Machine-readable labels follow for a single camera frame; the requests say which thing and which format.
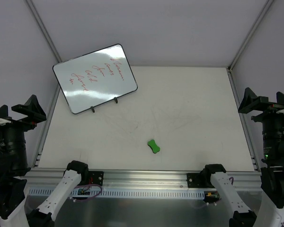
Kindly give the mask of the small whiteboard black frame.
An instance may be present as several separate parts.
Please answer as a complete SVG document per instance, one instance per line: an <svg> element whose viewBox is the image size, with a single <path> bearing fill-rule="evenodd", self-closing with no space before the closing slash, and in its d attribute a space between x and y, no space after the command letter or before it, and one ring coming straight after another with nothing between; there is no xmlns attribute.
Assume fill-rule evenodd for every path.
<svg viewBox="0 0 284 227"><path fill-rule="evenodd" d="M94 110L138 89L121 44L55 64L53 72L72 114Z"/></svg>

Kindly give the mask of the green foam whiteboard eraser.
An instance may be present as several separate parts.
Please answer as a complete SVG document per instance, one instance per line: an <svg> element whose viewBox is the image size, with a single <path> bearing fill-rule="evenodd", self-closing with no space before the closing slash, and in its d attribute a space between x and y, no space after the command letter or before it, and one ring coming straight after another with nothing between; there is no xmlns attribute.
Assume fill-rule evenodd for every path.
<svg viewBox="0 0 284 227"><path fill-rule="evenodd" d="M158 152L160 152L160 147L157 145L154 139L151 139L150 141L148 141L147 145L150 147L153 154L157 154Z"/></svg>

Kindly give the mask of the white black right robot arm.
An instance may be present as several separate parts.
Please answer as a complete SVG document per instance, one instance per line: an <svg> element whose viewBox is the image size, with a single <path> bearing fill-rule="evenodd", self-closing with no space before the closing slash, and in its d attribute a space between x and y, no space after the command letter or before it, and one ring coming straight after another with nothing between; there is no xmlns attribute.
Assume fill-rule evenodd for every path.
<svg viewBox="0 0 284 227"><path fill-rule="evenodd" d="M276 102L257 96L250 88L238 108L240 114L259 111L251 120L262 124L263 156L261 168L262 200L258 213L238 195L221 164L206 165L202 182L218 192L229 214L230 227L284 227L284 93L276 93Z"/></svg>

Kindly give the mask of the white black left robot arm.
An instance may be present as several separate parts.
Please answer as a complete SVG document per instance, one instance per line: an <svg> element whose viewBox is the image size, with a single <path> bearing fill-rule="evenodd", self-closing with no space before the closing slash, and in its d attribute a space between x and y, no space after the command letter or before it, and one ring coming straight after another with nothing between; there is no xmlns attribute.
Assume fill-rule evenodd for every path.
<svg viewBox="0 0 284 227"><path fill-rule="evenodd" d="M51 194L26 214L27 180L24 176L31 168L27 162L25 132L35 129L47 117L35 95L11 109L24 118L14 120L9 116L7 105L0 107L0 227L53 227L71 192L88 182L88 165L71 161Z"/></svg>

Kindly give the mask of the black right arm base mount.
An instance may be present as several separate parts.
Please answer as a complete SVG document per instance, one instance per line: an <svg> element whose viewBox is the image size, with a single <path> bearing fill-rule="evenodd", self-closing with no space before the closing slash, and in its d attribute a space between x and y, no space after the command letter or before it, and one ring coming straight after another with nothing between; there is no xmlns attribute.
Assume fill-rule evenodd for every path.
<svg viewBox="0 0 284 227"><path fill-rule="evenodd" d="M201 173L187 173L186 181L188 188L213 188L210 181Z"/></svg>

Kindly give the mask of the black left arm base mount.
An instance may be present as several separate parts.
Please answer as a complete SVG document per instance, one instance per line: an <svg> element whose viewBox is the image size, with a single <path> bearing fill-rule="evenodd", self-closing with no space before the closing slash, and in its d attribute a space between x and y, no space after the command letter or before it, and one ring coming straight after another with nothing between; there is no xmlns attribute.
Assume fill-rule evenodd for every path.
<svg viewBox="0 0 284 227"><path fill-rule="evenodd" d="M104 172L103 171L89 171L87 177L87 184L97 184L103 186Z"/></svg>

